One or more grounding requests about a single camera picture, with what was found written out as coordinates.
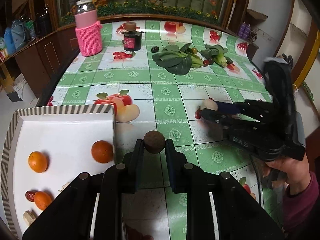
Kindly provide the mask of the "person's right hand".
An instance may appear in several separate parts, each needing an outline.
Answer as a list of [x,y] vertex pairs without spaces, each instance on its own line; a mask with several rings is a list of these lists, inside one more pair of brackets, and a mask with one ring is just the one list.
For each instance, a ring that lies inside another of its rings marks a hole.
[[289,185],[291,195],[303,192],[310,184],[311,175],[306,154],[302,161],[279,157],[274,161],[263,162],[263,176],[268,176],[272,168],[287,174],[286,183]]

